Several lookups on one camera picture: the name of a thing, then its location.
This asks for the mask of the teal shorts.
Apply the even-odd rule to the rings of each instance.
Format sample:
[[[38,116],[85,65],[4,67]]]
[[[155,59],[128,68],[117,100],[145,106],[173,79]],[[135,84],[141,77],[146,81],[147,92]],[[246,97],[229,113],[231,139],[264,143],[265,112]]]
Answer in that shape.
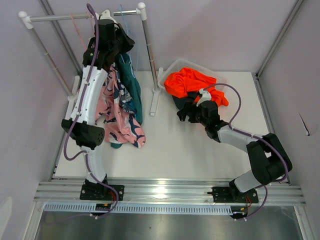
[[[125,143],[131,143],[141,148],[145,143],[145,135],[142,130],[143,105],[141,100],[141,87],[136,77],[132,75],[130,58],[127,53],[119,54],[115,60],[117,76],[129,91],[136,107],[136,115],[124,112],[117,103],[113,105],[115,115],[115,129],[118,131],[110,141],[114,149],[119,149]]]

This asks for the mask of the black shorts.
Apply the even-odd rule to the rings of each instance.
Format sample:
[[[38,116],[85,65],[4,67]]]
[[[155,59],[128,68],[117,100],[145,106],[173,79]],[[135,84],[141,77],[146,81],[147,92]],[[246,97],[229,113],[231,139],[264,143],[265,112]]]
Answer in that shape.
[[[181,98],[172,95],[173,102],[179,110],[181,110],[186,103],[194,103],[196,99],[200,96],[199,93],[196,91],[189,91],[186,94],[187,95],[185,97]]]

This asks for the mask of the blue wire hanger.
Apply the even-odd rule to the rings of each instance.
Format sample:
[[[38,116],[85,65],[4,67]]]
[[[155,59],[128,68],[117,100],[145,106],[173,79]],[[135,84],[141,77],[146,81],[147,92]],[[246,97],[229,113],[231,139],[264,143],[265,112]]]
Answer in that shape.
[[[121,14],[121,17],[122,17],[122,20],[123,20],[123,23],[124,23],[124,27],[125,27],[125,32],[126,34],[133,40],[136,39],[136,35],[130,30],[130,28],[128,27],[128,24],[127,24],[127,18],[126,16],[124,15],[124,8],[122,6],[122,4],[119,5],[119,10],[120,10],[120,14]],[[133,63],[133,59],[132,59],[132,55],[131,55],[131,52],[132,52],[133,49],[131,49],[129,52],[128,52],[128,56],[129,56],[129,60],[130,60],[130,63],[131,63],[131,74],[133,77],[136,77],[136,72],[137,72],[137,67],[134,68],[134,63]]]

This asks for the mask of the orange shorts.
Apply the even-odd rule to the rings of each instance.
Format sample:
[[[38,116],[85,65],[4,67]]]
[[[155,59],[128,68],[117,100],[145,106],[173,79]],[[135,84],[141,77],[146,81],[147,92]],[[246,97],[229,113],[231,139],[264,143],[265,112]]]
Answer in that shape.
[[[183,99],[188,97],[188,93],[196,93],[216,83],[215,77],[183,67],[180,71],[169,74],[164,81],[164,88],[170,95]]]

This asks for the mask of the pink wire hanger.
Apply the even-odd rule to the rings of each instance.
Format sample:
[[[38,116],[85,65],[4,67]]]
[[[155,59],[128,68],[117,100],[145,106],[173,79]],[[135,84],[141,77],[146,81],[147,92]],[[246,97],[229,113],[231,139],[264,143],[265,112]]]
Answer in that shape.
[[[83,40],[83,38],[81,36],[81,33],[79,32],[79,29],[78,29],[78,27],[76,25],[76,21],[75,21],[75,19],[74,19],[72,14],[70,14],[70,18],[71,18],[72,24],[74,26],[74,29],[76,31],[76,34],[77,34],[77,36],[78,36],[78,38],[80,40],[80,43],[81,43],[83,49],[86,50],[87,49],[87,45],[85,44],[85,42],[84,42],[84,40]]]

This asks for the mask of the blue patterned shorts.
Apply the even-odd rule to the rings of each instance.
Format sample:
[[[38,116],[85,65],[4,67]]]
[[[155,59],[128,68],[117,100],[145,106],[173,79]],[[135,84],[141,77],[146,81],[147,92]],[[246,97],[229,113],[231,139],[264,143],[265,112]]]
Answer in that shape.
[[[124,112],[136,115],[137,109],[134,100],[118,75],[114,81],[113,99],[114,103],[118,104]]]

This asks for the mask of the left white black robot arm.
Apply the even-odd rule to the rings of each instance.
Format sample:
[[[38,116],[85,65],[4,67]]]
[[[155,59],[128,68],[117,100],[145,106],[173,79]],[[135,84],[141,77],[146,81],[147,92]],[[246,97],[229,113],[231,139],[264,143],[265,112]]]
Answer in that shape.
[[[68,119],[61,126],[80,148],[76,156],[83,155],[87,174],[81,187],[81,200],[112,201],[122,190],[118,185],[110,186],[104,170],[99,146],[103,143],[105,130],[96,126],[96,109],[100,92],[118,54],[130,51],[135,42],[124,32],[122,26],[112,18],[99,19],[95,23],[94,37],[83,54],[83,79],[78,99]]]

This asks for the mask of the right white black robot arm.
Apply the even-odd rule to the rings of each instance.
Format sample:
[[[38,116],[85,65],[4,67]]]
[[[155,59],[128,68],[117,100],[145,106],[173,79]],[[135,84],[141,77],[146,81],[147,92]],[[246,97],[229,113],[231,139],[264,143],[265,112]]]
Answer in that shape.
[[[218,105],[212,100],[197,103],[191,97],[174,97],[173,101],[180,121],[201,124],[210,139],[248,155],[249,171],[230,181],[227,187],[212,188],[210,195],[215,203],[257,203],[257,187],[266,186],[292,170],[292,163],[275,134],[253,136],[231,129],[220,118]]]

